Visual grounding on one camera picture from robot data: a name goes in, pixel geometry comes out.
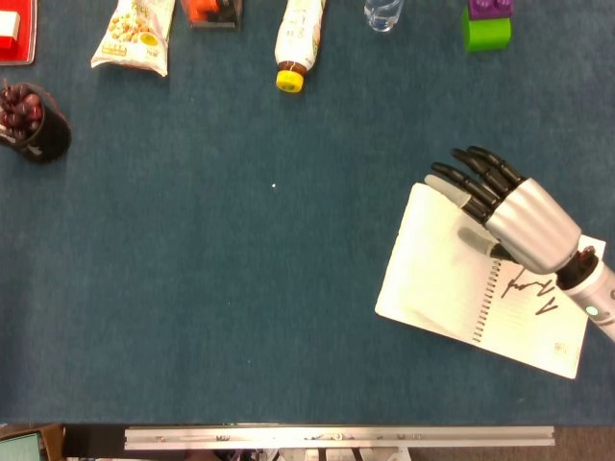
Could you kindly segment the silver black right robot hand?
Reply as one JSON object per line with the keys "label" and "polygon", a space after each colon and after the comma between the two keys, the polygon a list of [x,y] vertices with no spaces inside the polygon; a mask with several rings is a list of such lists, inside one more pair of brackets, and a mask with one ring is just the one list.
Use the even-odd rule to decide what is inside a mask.
{"label": "silver black right robot hand", "polygon": [[487,230],[515,262],[546,275],[577,257],[580,227],[536,180],[478,146],[452,155],[474,175],[435,162],[425,184]]}

